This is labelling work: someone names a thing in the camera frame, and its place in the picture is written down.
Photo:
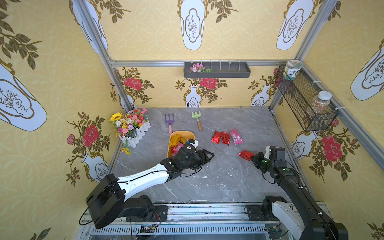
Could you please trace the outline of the magenta tea bag packet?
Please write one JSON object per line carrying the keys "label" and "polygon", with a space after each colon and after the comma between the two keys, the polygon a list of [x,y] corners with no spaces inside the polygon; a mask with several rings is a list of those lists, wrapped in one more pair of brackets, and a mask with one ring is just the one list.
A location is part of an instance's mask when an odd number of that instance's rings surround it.
{"label": "magenta tea bag packet", "polygon": [[183,143],[179,143],[177,146],[173,147],[171,150],[171,156],[175,156],[183,146]]}

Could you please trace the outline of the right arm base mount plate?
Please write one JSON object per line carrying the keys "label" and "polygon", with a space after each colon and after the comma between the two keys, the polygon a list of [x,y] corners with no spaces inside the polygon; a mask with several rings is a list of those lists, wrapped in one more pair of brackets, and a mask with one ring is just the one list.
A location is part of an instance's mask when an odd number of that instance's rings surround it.
{"label": "right arm base mount plate", "polygon": [[264,205],[246,205],[245,214],[248,215],[250,221],[279,221],[272,213],[272,207]]}

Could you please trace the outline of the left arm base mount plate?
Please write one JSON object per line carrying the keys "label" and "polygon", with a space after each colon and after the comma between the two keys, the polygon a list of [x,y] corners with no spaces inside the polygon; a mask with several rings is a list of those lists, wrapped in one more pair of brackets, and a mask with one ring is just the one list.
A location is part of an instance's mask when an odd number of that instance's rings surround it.
{"label": "left arm base mount plate", "polygon": [[134,209],[126,217],[126,222],[166,222],[168,216],[168,207],[165,205],[154,206],[149,209]]}

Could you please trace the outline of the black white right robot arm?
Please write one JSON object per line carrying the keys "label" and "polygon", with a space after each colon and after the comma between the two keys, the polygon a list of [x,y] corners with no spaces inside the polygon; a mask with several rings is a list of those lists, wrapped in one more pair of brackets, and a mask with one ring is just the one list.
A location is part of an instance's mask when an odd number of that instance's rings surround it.
{"label": "black white right robot arm", "polygon": [[288,166],[285,148],[268,146],[250,161],[262,174],[270,173],[273,184],[288,195],[290,203],[279,196],[266,196],[261,214],[266,220],[280,221],[296,240],[347,240],[349,233],[317,204],[300,183],[300,174]]}

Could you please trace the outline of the red foil tea bag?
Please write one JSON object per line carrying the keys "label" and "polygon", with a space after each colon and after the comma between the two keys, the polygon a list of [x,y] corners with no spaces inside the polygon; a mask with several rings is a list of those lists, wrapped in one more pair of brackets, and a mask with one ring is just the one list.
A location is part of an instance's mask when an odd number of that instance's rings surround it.
{"label": "red foil tea bag", "polygon": [[250,161],[251,158],[252,158],[254,155],[255,155],[255,154],[250,153],[250,152],[248,152],[248,151],[246,151],[246,150],[243,150],[242,152],[239,153],[239,156],[240,156],[242,159],[246,160],[246,161]]}
{"label": "red foil tea bag", "polygon": [[223,132],[222,133],[222,143],[229,146],[230,142],[231,142],[230,134],[227,132]]}
{"label": "red foil tea bag", "polygon": [[220,141],[221,141],[221,137],[222,137],[222,135],[223,135],[223,132],[215,131],[215,132],[214,132],[214,135],[213,135],[213,137],[212,137],[212,139],[211,139],[211,142],[212,142],[212,143],[215,143],[215,144],[219,144]]}

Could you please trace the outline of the yellow tea bag packet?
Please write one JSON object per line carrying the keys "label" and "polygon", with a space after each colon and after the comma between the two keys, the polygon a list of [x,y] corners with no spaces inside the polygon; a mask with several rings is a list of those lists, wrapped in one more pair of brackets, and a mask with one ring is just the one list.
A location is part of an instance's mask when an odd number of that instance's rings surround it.
{"label": "yellow tea bag packet", "polygon": [[169,142],[169,148],[176,147],[180,142],[181,134],[172,134]]}

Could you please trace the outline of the pink tea bag packet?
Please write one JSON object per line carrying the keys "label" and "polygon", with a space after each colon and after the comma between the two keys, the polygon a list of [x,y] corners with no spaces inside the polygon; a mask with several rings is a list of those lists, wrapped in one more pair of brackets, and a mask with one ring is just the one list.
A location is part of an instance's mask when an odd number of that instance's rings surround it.
{"label": "pink tea bag packet", "polygon": [[230,136],[232,137],[232,139],[234,140],[235,145],[243,143],[243,140],[242,140],[237,129],[229,130],[229,133],[230,133]]}

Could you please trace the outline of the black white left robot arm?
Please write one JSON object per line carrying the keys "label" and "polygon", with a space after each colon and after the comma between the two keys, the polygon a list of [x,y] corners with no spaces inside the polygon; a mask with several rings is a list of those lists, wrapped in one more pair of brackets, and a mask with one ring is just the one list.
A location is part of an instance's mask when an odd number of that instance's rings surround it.
{"label": "black white left robot arm", "polygon": [[184,170],[196,173],[214,156],[207,150],[196,150],[194,145],[185,144],[175,156],[140,173],[126,177],[107,175],[86,198],[93,224],[96,229],[102,229],[123,217],[149,220],[154,214],[152,201],[147,196],[134,198],[134,195],[178,178]]}

